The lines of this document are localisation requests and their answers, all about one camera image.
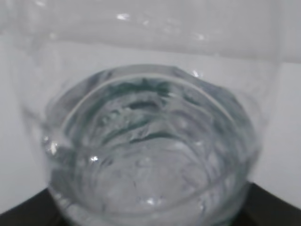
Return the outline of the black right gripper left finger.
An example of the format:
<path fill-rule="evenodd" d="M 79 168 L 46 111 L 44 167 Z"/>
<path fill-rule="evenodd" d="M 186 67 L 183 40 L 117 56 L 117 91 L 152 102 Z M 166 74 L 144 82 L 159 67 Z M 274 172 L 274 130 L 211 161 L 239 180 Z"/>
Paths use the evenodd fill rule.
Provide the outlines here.
<path fill-rule="evenodd" d="M 32 198 L 0 215 L 2 226 L 67 226 L 49 191 L 44 189 Z"/>

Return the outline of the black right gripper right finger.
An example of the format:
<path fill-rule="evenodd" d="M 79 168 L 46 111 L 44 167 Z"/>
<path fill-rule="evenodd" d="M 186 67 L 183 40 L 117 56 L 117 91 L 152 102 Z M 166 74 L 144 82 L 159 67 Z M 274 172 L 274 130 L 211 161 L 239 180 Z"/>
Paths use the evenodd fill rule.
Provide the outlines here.
<path fill-rule="evenodd" d="M 232 226 L 301 226 L 301 210 L 252 184 Z"/>

